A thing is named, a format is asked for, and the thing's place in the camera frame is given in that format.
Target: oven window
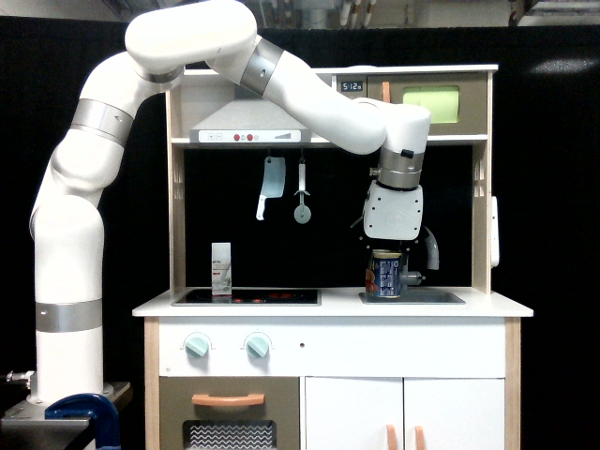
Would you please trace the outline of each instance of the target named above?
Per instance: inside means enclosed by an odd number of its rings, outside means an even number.
[[[272,420],[187,420],[184,449],[277,449],[277,427]]]

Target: digital clock display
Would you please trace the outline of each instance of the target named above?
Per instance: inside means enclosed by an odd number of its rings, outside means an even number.
[[[342,82],[341,92],[362,92],[363,82]]]

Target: white cabinet door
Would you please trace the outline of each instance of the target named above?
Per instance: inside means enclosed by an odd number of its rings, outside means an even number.
[[[402,450],[402,379],[306,378],[307,450]]]
[[[503,450],[504,380],[404,379],[405,449]]]

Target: blue clamp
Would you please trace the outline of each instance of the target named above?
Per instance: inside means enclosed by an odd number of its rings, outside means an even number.
[[[119,413],[113,403],[100,394],[77,394],[50,405],[46,419],[90,417],[94,422],[96,449],[121,450]]]

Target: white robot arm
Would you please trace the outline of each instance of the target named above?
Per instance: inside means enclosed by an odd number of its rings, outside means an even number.
[[[379,179],[365,205],[367,235],[408,240],[420,228],[418,183],[427,110],[348,100],[306,63],[257,36],[252,13],[233,0],[144,14],[128,27],[126,46],[127,52],[109,58],[89,76],[71,128],[52,154],[31,216],[36,399],[44,403],[103,391],[104,237],[98,202],[118,173],[139,106],[174,88],[185,64],[206,61],[220,75],[276,103],[350,152],[368,154],[382,147]]]

